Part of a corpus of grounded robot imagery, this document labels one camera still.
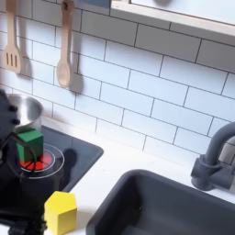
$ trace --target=shelf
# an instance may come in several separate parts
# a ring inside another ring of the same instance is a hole
[[[217,22],[209,19],[191,17],[161,9],[151,8],[147,6],[139,6],[130,3],[129,0],[113,0],[112,9],[129,12],[145,17],[154,17],[165,21],[187,25],[195,28],[202,28],[217,33],[235,36],[235,25]]]

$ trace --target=white subway tile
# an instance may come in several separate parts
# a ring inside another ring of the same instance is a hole
[[[202,40],[197,63],[235,73],[234,61],[234,47]]]
[[[5,69],[0,69],[0,84],[32,94],[32,79]]]
[[[26,39],[54,46],[55,27],[34,20],[17,18],[17,34]]]
[[[189,88],[185,106],[228,121],[235,121],[235,100]]]
[[[33,95],[70,108],[75,106],[74,92],[38,80],[33,81]]]
[[[112,106],[84,95],[76,96],[75,109],[114,124],[121,124],[123,108]]]
[[[0,84],[0,89],[4,90],[6,94],[12,94],[12,88],[9,86]]]
[[[151,113],[153,118],[174,124],[184,129],[207,135],[212,117],[189,110],[184,107],[175,106],[160,100],[155,100]]]
[[[6,1],[0,0],[0,11],[6,11]],[[32,1],[31,0],[16,0],[17,15],[21,17],[32,17]]]
[[[174,33],[168,30],[139,25],[136,46],[164,55],[194,62],[200,39]]]
[[[149,116],[153,98],[110,84],[102,84],[101,100]]]
[[[197,153],[181,149],[151,137],[147,137],[144,151],[189,168],[194,166],[196,158],[199,157]]]
[[[220,94],[227,73],[195,63],[165,57],[161,77]]]
[[[128,87],[129,69],[101,62],[85,56],[79,57],[78,73],[95,78],[108,84]]]
[[[7,44],[7,34],[0,32],[0,50],[4,50]],[[22,56],[32,58],[32,41],[17,37],[17,46]]]
[[[34,99],[37,99],[43,105],[43,109],[44,109],[43,110],[43,115],[47,116],[49,118],[52,118],[52,102],[51,101],[35,97],[34,95],[30,95],[30,94],[27,94],[27,93],[24,93],[24,92],[20,92],[20,91],[15,90],[15,89],[13,90],[13,93],[14,94],[20,94],[20,95],[26,95],[26,96],[32,97]]]
[[[82,11],[73,10],[72,29],[80,31]],[[51,24],[53,26],[62,26],[62,8],[58,4],[53,4],[40,0],[33,0],[33,18]]]
[[[184,33],[191,36],[196,36],[202,39],[214,40],[217,42],[222,42],[235,46],[235,41],[233,36],[205,30],[202,28],[194,28],[186,25],[172,23],[171,31]]]
[[[56,28],[56,47],[62,46],[62,30]],[[72,32],[71,51],[103,60],[106,41],[78,32]]]
[[[134,21],[134,22],[141,23],[141,24],[148,25],[148,26],[154,26],[156,28],[169,29],[170,27],[169,21],[161,20],[159,18],[145,17],[142,15],[125,12],[121,10],[116,10],[116,9],[111,9],[110,16],[123,18],[126,20]]]
[[[125,110],[122,126],[159,140],[173,143],[176,127],[150,117]]]
[[[235,74],[229,74],[224,86],[223,95],[235,98]]]
[[[214,118],[208,136],[213,137],[219,129],[227,124],[229,124],[228,121]]]
[[[83,12],[82,32],[103,39],[134,45],[137,24],[126,20]]]
[[[54,68],[41,62],[24,58],[22,74],[53,84]]]
[[[56,72],[55,72],[54,84],[57,86],[60,86],[57,80]],[[101,89],[101,82],[95,79],[74,73],[73,81],[70,87],[68,87],[67,89],[74,91],[76,93],[88,95],[90,97],[98,99],[99,94],[100,94],[100,89]]]
[[[0,32],[0,50],[4,50],[7,44],[7,34]]]
[[[45,44],[33,42],[33,59],[48,65],[57,66],[61,58],[61,50]],[[78,55],[71,53],[71,64],[73,72],[77,72]]]
[[[93,6],[93,5],[86,4],[86,3],[74,2],[74,7],[87,10],[87,11],[96,12],[102,15],[109,15],[109,9],[101,7],[101,6]]]
[[[182,106],[185,100],[187,86],[145,73],[131,71],[129,90]]]
[[[53,118],[79,129],[95,132],[96,118],[79,113],[65,106],[53,104]]]
[[[135,131],[124,129],[98,119],[96,133],[100,136],[124,143],[136,149],[143,149],[145,136]]]
[[[7,32],[6,13],[0,12],[0,31]]]
[[[158,76],[162,55],[108,41],[106,61]]]
[[[174,145],[205,154],[211,138],[196,134],[186,129],[178,129]]]

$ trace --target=wooden utensil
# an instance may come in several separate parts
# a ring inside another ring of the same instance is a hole
[[[72,69],[70,64],[71,27],[73,2],[62,2],[62,55],[57,65],[57,79],[61,87],[66,88],[72,82]]]
[[[20,73],[22,55],[17,46],[16,0],[6,0],[7,45],[4,50],[4,67],[14,73]]]

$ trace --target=silver pot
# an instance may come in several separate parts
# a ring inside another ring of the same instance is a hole
[[[43,106],[41,103],[26,95],[8,95],[9,102],[17,107],[17,118],[20,124],[15,127],[15,133],[28,131],[31,129],[41,130],[41,116]]]

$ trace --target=yellow block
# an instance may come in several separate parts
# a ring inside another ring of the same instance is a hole
[[[64,192],[54,192],[45,203],[45,220],[55,235],[75,230],[77,206],[75,196]]]

